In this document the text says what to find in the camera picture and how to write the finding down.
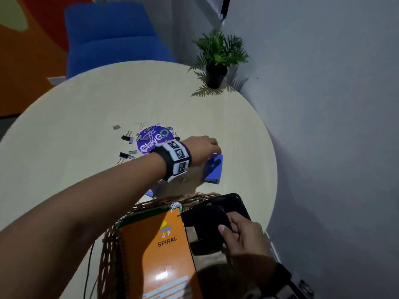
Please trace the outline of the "person's right hand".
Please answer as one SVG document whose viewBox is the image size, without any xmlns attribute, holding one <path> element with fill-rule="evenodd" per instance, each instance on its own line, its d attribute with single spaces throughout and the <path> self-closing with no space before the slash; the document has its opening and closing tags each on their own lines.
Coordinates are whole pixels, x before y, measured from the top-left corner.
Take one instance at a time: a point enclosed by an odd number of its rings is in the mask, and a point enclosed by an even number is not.
<svg viewBox="0 0 399 299">
<path fill-rule="evenodd" d="M 233 232 L 233 246 L 226 246 L 232 254 L 250 254 L 273 257 L 270 242 L 262 226 L 237 212 L 228 212 Z"/>
</svg>

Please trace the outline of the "black white right wrist tracker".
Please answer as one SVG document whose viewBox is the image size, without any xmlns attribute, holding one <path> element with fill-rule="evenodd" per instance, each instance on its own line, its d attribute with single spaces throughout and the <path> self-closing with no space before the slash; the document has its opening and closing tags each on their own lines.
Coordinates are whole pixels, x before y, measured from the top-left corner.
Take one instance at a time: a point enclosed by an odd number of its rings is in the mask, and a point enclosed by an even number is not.
<svg viewBox="0 0 399 299">
<path fill-rule="evenodd" d="M 313 289 L 304 280 L 292 275 L 281 263 L 277 263 L 262 295 L 274 299 L 315 299 Z"/>
</svg>

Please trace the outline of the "person's left hand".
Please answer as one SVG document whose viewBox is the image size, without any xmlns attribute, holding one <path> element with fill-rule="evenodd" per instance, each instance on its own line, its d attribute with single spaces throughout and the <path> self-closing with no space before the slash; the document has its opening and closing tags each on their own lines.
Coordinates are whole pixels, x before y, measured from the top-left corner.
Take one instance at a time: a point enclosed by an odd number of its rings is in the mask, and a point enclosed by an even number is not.
<svg viewBox="0 0 399 299">
<path fill-rule="evenodd" d="M 190 167 L 198 167 L 205 164 L 211 156 L 208 155 L 209 136 L 191 136 L 181 143 L 185 145 L 187 151 L 190 152 L 191 162 Z"/>
</svg>

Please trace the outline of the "green plant in black pot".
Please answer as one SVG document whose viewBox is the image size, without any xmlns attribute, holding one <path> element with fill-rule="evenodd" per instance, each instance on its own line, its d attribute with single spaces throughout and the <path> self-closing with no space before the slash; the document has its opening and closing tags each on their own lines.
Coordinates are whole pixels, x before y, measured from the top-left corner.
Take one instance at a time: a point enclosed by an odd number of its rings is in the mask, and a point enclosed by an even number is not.
<svg viewBox="0 0 399 299">
<path fill-rule="evenodd" d="M 245 64 L 250 58 L 244 50 L 243 39 L 236 35 L 225 35 L 221 30 L 203 33 L 200 38 L 192 41 L 200 50 L 195 62 L 190 65 L 188 72 L 193 71 L 202 81 L 191 96 L 220 95 L 225 88 L 237 91 L 247 80 L 225 81 L 229 69 Z"/>
</svg>

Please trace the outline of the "purple round lid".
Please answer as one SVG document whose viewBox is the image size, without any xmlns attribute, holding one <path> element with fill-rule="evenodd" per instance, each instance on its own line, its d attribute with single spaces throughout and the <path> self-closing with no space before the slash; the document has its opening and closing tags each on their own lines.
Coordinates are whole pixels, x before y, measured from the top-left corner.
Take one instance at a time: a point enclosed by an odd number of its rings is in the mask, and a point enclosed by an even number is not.
<svg viewBox="0 0 399 299">
<path fill-rule="evenodd" d="M 162 125 L 144 127 L 136 137 L 137 150 L 143 155 L 150 153 L 156 145 L 175 139 L 174 131 Z"/>
</svg>

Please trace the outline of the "black white left wrist tracker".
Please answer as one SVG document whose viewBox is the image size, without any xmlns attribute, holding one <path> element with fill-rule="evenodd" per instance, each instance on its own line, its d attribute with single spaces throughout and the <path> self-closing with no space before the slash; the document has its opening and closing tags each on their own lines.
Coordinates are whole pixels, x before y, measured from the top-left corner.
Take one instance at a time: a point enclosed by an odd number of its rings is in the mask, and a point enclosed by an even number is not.
<svg viewBox="0 0 399 299">
<path fill-rule="evenodd" d="M 192 156 L 186 145 L 178 140 L 159 143 L 150 153 L 156 153 L 166 164 L 166 175 L 163 180 L 170 183 L 175 178 L 187 173 L 192 163 Z"/>
</svg>

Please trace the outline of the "brown wicker basket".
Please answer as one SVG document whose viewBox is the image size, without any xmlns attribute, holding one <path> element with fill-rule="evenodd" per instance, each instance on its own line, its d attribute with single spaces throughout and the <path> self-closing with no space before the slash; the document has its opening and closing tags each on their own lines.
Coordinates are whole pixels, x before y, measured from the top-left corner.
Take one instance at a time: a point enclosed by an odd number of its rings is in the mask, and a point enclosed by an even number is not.
<svg viewBox="0 0 399 299">
<path fill-rule="evenodd" d="M 217 196 L 219 194 L 210 193 L 202 194 L 195 193 L 191 195 L 185 195 L 181 197 L 164 197 L 161 199 L 154 199 L 151 201 L 143 202 L 133 207 L 124 217 L 112 225 L 109 228 L 103 239 L 103 247 L 101 260 L 99 264 L 99 278 L 97 285 L 97 297 L 98 299 L 126 299 L 125 282 L 123 275 L 122 266 L 122 255 L 118 241 L 117 224 L 124 219 L 126 216 L 131 214 L 137 214 L 139 212 L 145 212 L 154 208 L 165 208 L 167 206 L 175 206 L 181 209 L 181 214 L 184 210 L 188 209 L 194 204 L 194 201 L 208 196 Z M 187 240 L 197 240 L 195 230 L 193 228 L 186 228 Z M 192 258 L 196 272 L 199 270 L 199 266 L 195 264 L 195 256 L 192 251 Z"/>
</svg>

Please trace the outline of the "black white wrist tracker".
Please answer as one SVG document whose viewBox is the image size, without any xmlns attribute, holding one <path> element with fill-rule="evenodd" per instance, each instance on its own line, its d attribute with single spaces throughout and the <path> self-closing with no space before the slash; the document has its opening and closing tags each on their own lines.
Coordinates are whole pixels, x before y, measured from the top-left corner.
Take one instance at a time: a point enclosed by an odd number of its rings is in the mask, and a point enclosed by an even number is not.
<svg viewBox="0 0 399 299">
<path fill-rule="evenodd" d="M 166 164 L 166 175 L 163 180 L 170 183 L 175 178 L 187 173 L 192 163 L 192 156 L 186 145 L 178 140 L 159 143 L 150 153 L 156 153 Z"/>
<path fill-rule="evenodd" d="M 274 299 L 315 299 L 313 289 L 304 280 L 292 275 L 281 263 L 277 263 L 262 295 Z"/>
</svg>

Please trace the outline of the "orange spiral notebook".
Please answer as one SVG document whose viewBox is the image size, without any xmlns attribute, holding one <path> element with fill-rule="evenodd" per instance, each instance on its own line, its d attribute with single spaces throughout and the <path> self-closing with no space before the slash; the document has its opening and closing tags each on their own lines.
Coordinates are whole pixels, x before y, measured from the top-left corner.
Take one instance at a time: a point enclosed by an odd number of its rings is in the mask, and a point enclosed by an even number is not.
<svg viewBox="0 0 399 299">
<path fill-rule="evenodd" d="M 126 299 L 203 299 L 180 214 L 159 207 L 117 224 Z"/>
</svg>

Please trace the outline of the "black framed board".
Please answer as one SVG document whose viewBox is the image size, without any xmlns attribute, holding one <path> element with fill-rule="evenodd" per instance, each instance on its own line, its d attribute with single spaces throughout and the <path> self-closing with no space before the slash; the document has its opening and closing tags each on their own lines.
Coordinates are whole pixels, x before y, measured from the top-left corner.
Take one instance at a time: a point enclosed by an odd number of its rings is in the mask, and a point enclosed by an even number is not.
<svg viewBox="0 0 399 299">
<path fill-rule="evenodd" d="M 229 5 L 231 0 L 221 0 L 219 8 L 219 18 L 223 21 L 227 17 Z"/>
</svg>

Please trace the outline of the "blue small box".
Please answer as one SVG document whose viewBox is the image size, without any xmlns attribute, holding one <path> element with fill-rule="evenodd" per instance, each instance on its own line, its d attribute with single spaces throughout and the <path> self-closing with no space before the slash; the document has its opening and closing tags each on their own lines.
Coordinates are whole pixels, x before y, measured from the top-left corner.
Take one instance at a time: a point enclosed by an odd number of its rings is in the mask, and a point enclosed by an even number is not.
<svg viewBox="0 0 399 299">
<path fill-rule="evenodd" d="M 222 175 L 222 167 L 223 155 L 213 154 L 204 166 L 203 181 L 205 183 L 218 185 Z"/>
</svg>

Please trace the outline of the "person's left forearm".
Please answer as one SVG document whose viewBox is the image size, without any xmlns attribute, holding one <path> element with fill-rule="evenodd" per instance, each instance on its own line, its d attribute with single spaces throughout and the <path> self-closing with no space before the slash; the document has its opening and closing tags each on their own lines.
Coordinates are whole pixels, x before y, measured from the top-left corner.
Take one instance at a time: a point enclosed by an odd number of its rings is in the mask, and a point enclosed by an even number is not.
<svg viewBox="0 0 399 299">
<path fill-rule="evenodd" d="M 0 231 L 0 299 L 59 298 L 90 246 L 166 174 L 156 153 L 91 176 Z"/>
</svg>

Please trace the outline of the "black plastic holder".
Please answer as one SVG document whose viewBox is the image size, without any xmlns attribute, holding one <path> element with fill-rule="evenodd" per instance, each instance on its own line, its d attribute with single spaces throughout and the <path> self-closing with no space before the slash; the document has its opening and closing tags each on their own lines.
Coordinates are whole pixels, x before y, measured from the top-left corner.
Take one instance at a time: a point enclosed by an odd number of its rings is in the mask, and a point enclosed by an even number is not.
<svg viewBox="0 0 399 299">
<path fill-rule="evenodd" d="M 241 197 L 236 193 L 203 197 L 182 212 L 184 226 L 193 228 L 197 236 L 197 240 L 189 240 L 193 255 L 205 256 L 222 250 L 225 242 L 218 226 L 231 228 L 227 216 L 229 212 L 237 212 L 251 220 Z"/>
</svg>

